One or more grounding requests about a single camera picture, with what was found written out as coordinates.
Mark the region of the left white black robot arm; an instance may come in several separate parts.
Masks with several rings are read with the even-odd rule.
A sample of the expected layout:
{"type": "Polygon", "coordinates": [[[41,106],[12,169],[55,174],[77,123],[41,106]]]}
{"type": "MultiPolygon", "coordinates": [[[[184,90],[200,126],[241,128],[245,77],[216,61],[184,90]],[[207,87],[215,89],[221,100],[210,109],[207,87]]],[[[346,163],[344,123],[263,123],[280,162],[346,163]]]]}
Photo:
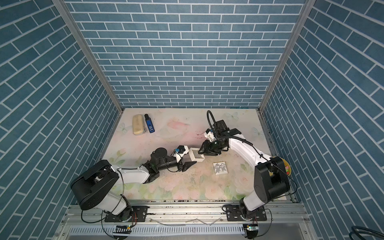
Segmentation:
{"type": "Polygon", "coordinates": [[[169,155],[165,148],[158,148],[151,153],[150,160],[138,167],[120,167],[101,160],[75,178],[70,188],[81,210],[97,208],[126,221],[133,216],[133,208],[124,193],[116,195],[112,188],[130,183],[149,184],[160,176],[160,171],[171,168],[176,168],[176,173],[185,172],[197,163],[183,160],[189,151],[187,146],[179,146],[169,155]]]}

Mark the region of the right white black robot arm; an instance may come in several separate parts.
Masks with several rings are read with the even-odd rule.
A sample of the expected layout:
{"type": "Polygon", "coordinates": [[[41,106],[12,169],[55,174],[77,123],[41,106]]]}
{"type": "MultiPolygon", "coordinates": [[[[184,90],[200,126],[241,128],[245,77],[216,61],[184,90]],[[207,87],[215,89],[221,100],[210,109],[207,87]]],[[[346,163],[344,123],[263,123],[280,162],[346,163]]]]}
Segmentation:
{"type": "Polygon", "coordinates": [[[240,200],[243,215],[290,190],[290,180],[283,159],[264,154],[246,140],[238,129],[229,129],[223,120],[209,125],[205,132],[207,139],[199,149],[199,154],[219,156],[222,152],[233,150],[254,168],[254,190],[240,200]]]}

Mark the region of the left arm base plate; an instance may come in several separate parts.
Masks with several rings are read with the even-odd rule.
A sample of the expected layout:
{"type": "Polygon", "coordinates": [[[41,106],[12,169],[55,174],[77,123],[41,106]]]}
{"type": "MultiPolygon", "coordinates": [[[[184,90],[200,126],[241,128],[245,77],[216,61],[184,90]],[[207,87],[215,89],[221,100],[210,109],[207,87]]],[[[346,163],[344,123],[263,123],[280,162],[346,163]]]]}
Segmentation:
{"type": "Polygon", "coordinates": [[[148,206],[127,207],[118,215],[108,214],[105,217],[105,222],[106,223],[145,222],[148,209],[149,209],[148,206]]]}

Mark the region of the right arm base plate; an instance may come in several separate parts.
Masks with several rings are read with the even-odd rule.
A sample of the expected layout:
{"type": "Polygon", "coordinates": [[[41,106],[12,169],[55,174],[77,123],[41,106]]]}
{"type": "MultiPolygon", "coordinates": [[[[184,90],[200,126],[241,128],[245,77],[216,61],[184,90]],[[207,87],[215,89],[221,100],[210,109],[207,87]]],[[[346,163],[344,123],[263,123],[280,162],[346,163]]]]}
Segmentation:
{"type": "Polygon", "coordinates": [[[245,206],[242,205],[223,205],[222,210],[225,212],[227,221],[229,222],[239,222],[239,221],[266,221],[266,211],[265,208],[259,207],[253,211],[247,210],[245,206]]]}

